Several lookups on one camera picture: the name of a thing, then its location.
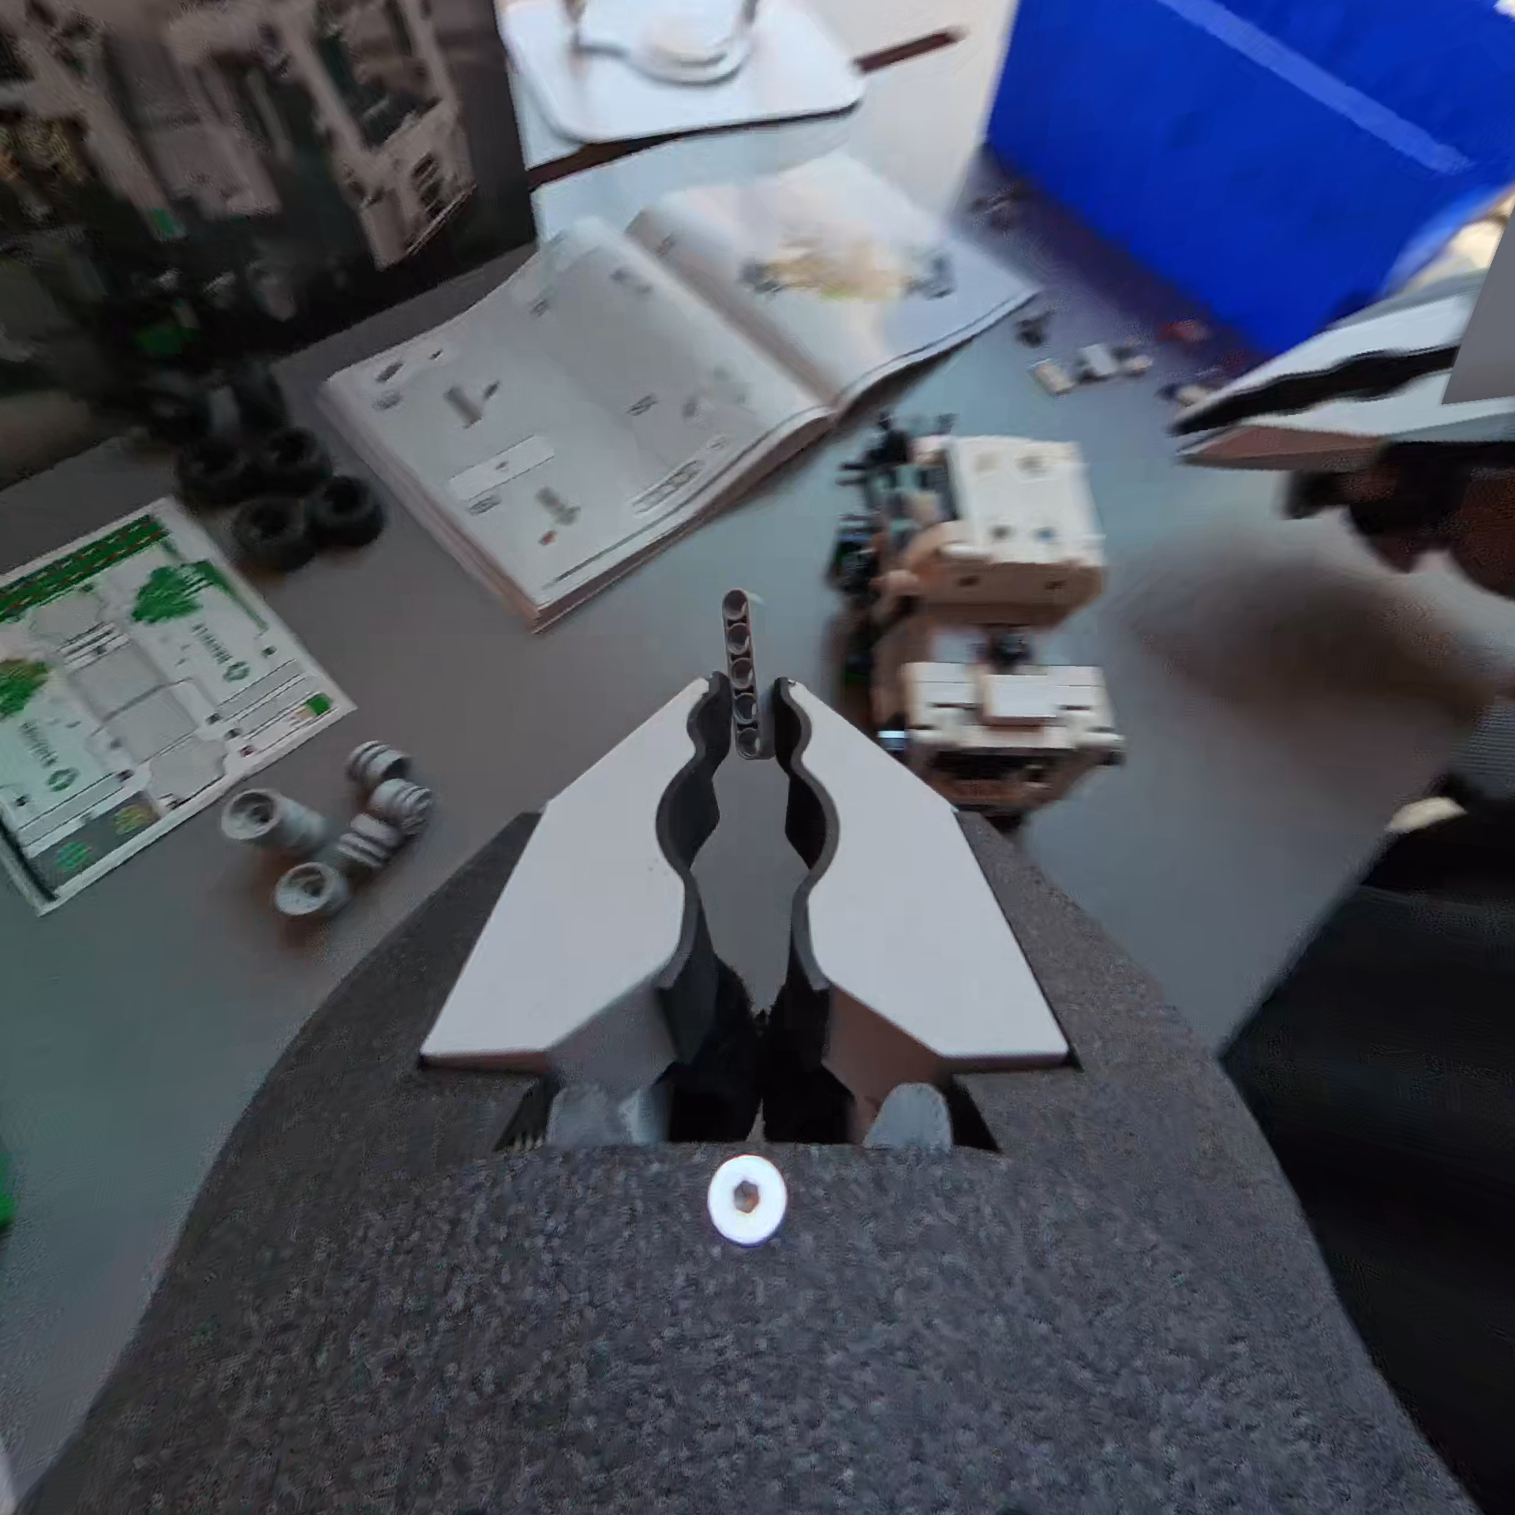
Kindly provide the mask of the open instruction booklet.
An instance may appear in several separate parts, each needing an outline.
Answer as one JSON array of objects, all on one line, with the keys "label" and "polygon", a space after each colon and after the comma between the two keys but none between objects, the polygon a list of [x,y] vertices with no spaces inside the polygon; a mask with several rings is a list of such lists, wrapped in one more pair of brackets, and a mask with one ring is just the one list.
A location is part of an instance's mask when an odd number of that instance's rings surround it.
[{"label": "open instruction booklet", "polygon": [[455,320],[331,375],[336,435],[533,631],[869,392],[1038,300],[845,152],[582,219]]}]

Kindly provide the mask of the dark cloth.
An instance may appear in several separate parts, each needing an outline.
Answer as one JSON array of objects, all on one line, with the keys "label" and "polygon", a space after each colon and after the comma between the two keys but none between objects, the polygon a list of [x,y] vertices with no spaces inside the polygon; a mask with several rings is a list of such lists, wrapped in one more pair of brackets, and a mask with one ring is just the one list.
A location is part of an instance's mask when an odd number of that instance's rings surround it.
[{"label": "dark cloth", "polygon": [[1392,835],[1221,1058],[1480,1512],[1513,1512],[1511,890],[1511,798]]}]

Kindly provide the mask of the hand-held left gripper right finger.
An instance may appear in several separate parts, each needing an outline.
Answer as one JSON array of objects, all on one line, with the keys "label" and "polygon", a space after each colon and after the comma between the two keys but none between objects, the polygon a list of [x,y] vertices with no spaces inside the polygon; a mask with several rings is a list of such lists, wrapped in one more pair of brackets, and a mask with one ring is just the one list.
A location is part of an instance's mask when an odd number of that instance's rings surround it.
[{"label": "hand-held left gripper right finger", "polygon": [[770,1142],[863,1145],[908,1088],[951,1139],[959,1076],[1072,1067],[953,807],[795,678],[771,717],[804,874],[770,1009]]}]

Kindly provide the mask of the dark lego set box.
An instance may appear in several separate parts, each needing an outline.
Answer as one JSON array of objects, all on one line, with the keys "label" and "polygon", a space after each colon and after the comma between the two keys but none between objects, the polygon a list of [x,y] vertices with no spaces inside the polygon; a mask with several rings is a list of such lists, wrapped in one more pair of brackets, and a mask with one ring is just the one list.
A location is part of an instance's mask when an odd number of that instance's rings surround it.
[{"label": "dark lego set box", "polygon": [[303,349],[537,239],[493,4],[3,4],[4,396]]}]

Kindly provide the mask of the white lego truck model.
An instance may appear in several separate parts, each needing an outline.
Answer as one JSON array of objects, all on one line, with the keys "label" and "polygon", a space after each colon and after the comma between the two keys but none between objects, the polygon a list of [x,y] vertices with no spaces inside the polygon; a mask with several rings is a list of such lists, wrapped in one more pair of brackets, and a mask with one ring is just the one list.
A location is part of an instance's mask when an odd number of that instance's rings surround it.
[{"label": "white lego truck model", "polygon": [[841,677],[885,753],[1009,826],[1121,765],[1104,671],[1062,657],[1107,567],[1080,447],[883,416],[838,482]]}]

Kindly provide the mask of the large blue plastic bin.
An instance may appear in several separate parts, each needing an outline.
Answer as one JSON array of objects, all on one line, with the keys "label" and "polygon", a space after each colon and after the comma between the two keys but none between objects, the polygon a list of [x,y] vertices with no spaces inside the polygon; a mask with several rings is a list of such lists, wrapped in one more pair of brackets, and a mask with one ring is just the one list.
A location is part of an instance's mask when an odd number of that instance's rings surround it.
[{"label": "large blue plastic bin", "polygon": [[1282,353],[1511,196],[1511,4],[1021,2],[986,144]]}]

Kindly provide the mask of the white tray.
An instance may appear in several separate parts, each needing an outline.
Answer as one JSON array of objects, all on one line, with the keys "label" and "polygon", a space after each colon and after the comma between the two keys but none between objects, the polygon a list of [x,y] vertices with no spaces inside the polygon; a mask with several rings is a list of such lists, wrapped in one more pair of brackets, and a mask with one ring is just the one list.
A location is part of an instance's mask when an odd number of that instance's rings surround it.
[{"label": "white tray", "polygon": [[[627,37],[666,4],[710,4],[729,17],[739,2],[591,2],[587,28]],[[497,4],[497,24],[522,89],[578,146],[830,118],[863,97],[862,69],[807,4],[761,2],[749,65],[712,87],[661,85],[623,62],[573,53],[562,2]]]}]

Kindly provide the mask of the grey lego beam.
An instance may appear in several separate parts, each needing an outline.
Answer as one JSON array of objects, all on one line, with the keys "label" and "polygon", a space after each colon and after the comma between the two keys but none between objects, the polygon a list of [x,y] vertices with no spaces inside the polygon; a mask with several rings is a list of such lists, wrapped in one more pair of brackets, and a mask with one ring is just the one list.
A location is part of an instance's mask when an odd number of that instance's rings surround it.
[{"label": "grey lego beam", "polygon": [[750,597],[733,589],[722,599],[723,653],[729,681],[733,745],[744,762],[765,758],[765,717],[757,682]]}]

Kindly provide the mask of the black rubber tire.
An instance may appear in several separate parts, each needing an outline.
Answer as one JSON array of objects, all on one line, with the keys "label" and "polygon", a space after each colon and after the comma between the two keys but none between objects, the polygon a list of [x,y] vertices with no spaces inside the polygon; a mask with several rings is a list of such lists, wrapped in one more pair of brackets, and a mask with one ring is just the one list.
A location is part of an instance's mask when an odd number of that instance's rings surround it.
[{"label": "black rubber tire", "polygon": [[310,429],[285,425],[258,440],[250,454],[255,484],[264,493],[305,497],[331,476],[331,457]]},{"label": "black rubber tire", "polygon": [[185,445],[176,454],[176,497],[191,510],[225,510],[258,493],[250,454],[223,438]]},{"label": "black rubber tire", "polygon": [[319,552],[351,552],[375,543],[384,531],[384,507],[367,482],[331,476],[306,501],[308,536]]},{"label": "black rubber tire", "polygon": [[230,521],[236,560],[258,573],[293,573],[319,552],[306,503],[294,495],[262,495],[240,503]]}]

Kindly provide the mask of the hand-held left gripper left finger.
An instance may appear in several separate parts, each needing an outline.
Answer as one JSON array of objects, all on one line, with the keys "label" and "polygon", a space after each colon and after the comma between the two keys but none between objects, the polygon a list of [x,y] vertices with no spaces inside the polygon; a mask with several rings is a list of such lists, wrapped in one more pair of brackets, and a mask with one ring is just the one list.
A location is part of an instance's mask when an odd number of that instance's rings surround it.
[{"label": "hand-held left gripper left finger", "polygon": [[632,1142],[729,1143],[729,964],[693,861],[729,678],[700,677],[535,817],[420,1063],[596,1088]]}]

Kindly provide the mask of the green and white sticker sheet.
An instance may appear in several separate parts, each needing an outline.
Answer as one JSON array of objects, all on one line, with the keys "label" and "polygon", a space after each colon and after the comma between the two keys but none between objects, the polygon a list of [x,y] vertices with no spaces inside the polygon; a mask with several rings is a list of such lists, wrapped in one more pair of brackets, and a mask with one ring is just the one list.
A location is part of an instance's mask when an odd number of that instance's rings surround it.
[{"label": "green and white sticker sheet", "polygon": [[3,853],[52,915],[355,706],[165,495],[3,578]]}]

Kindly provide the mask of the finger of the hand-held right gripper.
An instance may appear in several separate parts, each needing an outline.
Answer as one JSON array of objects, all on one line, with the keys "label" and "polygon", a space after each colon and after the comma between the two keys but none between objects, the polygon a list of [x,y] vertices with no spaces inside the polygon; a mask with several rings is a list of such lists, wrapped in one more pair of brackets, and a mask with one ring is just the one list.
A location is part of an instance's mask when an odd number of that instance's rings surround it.
[{"label": "finger of the hand-held right gripper", "polygon": [[1443,406],[1442,396],[1388,396],[1256,417],[1184,443],[1179,457],[1209,470],[1353,470],[1394,445],[1487,445],[1511,436],[1511,397]]},{"label": "finger of the hand-held right gripper", "polygon": [[1478,290],[1421,290],[1337,323],[1187,411],[1307,411],[1331,402],[1375,402],[1449,370]]}]

